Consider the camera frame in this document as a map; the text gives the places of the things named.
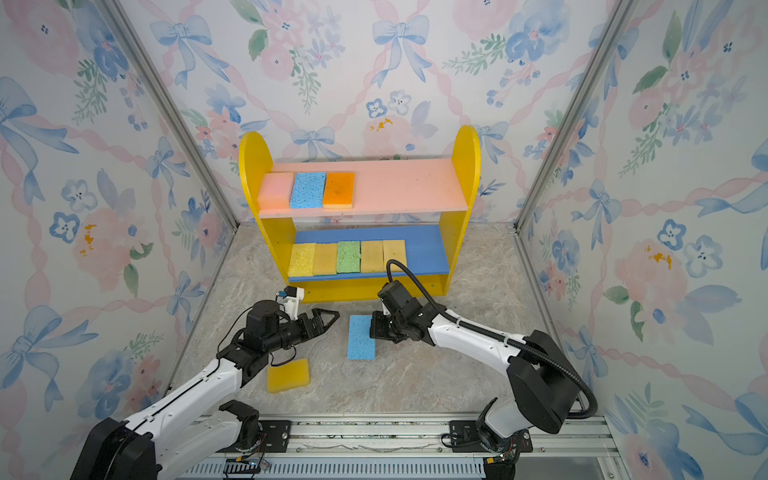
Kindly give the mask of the blue sponge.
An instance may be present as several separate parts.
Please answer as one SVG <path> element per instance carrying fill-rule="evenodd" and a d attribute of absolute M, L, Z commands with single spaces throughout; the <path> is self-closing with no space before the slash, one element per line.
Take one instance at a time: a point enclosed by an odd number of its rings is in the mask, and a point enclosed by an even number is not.
<path fill-rule="evenodd" d="M 322 208 L 326 177 L 325 172 L 297 173 L 290 198 L 290 208 L 293 210 Z"/>
<path fill-rule="evenodd" d="M 347 358 L 354 361 L 372 361 L 375 359 L 376 343 L 370 336 L 372 317 L 370 315 L 351 315 L 349 319 Z"/>

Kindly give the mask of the thick yellow sponge front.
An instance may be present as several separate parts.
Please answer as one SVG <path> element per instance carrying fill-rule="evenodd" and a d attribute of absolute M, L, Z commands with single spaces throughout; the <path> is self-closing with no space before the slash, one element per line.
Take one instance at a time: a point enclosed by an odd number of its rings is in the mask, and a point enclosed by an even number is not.
<path fill-rule="evenodd" d="M 299 359 L 278 367 L 267 369 L 266 390 L 277 394 L 308 386 L 311 382 L 310 364 L 307 359 Z"/>

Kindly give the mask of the bright yellow cellulose sponge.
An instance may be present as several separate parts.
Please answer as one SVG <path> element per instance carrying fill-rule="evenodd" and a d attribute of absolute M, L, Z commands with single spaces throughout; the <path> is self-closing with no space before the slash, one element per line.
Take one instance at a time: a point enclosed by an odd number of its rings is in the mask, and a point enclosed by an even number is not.
<path fill-rule="evenodd" d="M 294 244 L 288 266 L 288 276 L 311 277 L 314 275 L 316 243 Z"/>

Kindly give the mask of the yellow sponge with green back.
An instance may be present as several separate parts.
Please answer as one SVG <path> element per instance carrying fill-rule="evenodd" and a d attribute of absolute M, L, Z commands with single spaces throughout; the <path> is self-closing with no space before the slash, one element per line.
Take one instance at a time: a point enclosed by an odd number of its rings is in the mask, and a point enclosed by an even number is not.
<path fill-rule="evenodd" d="M 317 243 L 312 273 L 314 276 L 331 276 L 337 274 L 337 243 Z"/>

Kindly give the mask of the pale yellow sponge underneath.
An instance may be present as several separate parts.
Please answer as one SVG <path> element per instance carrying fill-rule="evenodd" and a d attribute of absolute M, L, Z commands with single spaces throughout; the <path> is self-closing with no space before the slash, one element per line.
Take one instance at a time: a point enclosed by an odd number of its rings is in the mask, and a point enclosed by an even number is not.
<path fill-rule="evenodd" d="M 361 273 L 382 273 L 385 271 L 383 241 L 362 241 L 361 244 Z"/>

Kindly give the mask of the small yellow sponge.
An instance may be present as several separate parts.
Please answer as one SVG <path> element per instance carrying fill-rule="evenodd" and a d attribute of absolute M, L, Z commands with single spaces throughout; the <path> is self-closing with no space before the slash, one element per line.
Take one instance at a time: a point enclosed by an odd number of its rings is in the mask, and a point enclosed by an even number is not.
<path fill-rule="evenodd" d="M 384 263 L 395 260 L 402 265 L 407 265 L 406 242 L 404 240 L 384 240 L 382 246 Z"/>

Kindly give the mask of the yellow pink blue toy shelf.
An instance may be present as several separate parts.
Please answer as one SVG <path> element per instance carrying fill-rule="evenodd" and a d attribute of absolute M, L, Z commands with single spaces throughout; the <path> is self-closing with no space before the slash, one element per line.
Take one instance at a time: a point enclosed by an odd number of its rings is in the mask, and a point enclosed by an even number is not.
<path fill-rule="evenodd" d="M 239 147 L 243 192 L 283 280 L 304 289 L 309 302 L 373 300 L 384 273 L 292 275 L 289 264 L 298 244 L 339 241 L 402 240 L 408 268 L 437 296 L 449 292 L 474 207 L 482 170 L 477 131 L 463 126 L 451 157 L 444 159 L 275 163 L 266 141 L 248 133 Z M 347 209 L 267 208 L 258 199 L 270 174 L 352 173 L 354 199 Z M 434 224 L 336 228 L 300 231 L 295 222 L 315 217 L 371 217 L 436 213 Z"/>

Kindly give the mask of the pink orange sponge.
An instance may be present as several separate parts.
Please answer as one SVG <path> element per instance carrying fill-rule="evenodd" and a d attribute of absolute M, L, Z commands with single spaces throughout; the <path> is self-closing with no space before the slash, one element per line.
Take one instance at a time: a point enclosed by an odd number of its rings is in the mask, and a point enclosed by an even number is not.
<path fill-rule="evenodd" d="M 294 172 L 267 173 L 261 183 L 257 203 L 261 211 L 290 208 Z"/>

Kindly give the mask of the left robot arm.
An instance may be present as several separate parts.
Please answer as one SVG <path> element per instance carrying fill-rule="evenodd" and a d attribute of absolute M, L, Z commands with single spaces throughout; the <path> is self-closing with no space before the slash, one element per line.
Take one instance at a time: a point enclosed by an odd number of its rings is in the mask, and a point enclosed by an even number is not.
<path fill-rule="evenodd" d="M 71 474 L 74 479 L 175 479 L 222 449 L 245 456 L 267 439 L 259 411 L 233 394 L 264 370 L 278 350 L 325 334 L 340 318 L 334 310 L 298 310 L 296 298 L 261 300 L 239 316 L 215 358 L 192 379 L 149 407 L 89 432 Z"/>

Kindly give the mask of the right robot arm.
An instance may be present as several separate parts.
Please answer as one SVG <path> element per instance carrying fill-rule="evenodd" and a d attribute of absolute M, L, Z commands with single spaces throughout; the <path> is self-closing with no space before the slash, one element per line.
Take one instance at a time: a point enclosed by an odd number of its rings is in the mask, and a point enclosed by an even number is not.
<path fill-rule="evenodd" d="M 459 316 L 427 296 L 421 303 L 395 280 L 378 293 L 370 336 L 399 343 L 421 341 L 462 353 L 503 374 L 512 395 L 492 399 L 475 422 L 479 444 L 489 452 L 522 450 L 532 427 L 557 434 L 567 420 L 597 413 L 594 392 L 547 333 L 512 335 Z"/>

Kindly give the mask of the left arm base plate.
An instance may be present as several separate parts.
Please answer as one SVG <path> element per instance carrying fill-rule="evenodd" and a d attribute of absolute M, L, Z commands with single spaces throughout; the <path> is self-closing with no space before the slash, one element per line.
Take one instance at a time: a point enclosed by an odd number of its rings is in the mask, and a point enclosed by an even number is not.
<path fill-rule="evenodd" d="M 290 420 L 249 421 L 236 437 L 233 444 L 218 450 L 218 453 L 285 453 L 291 438 Z"/>

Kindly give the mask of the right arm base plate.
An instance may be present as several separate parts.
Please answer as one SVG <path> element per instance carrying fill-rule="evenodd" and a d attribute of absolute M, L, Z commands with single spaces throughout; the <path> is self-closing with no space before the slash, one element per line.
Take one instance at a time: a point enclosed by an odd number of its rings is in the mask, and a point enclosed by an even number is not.
<path fill-rule="evenodd" d="M 441 436 L 441 443 L 454 453 L 512 456 L 533 451 L 527 430 L 517 432 L 509 438 L 502 438 L 488 427 L 479 427 L 475 421 L 470 420 L 451 420 L 448 429 L 449 431 Z"/>

